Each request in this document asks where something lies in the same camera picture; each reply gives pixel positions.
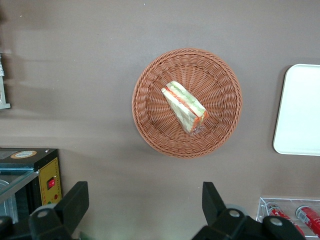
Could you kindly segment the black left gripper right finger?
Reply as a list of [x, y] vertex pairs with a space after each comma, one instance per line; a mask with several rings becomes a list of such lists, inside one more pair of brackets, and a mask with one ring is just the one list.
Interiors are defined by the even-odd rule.
[[207, 221], [194, 240], [264, 240], [262, 224], [241, 210], [226, 207], [212, 182], [202, 185], [202, 210]]

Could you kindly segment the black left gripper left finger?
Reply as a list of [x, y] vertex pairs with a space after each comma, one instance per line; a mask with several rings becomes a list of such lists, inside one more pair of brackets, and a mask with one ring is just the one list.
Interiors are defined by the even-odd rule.
[[86, 181], [77, 182], [57, 203], [34, 211], [28, 220], [33, 240], [71, 240], [89, 208]]

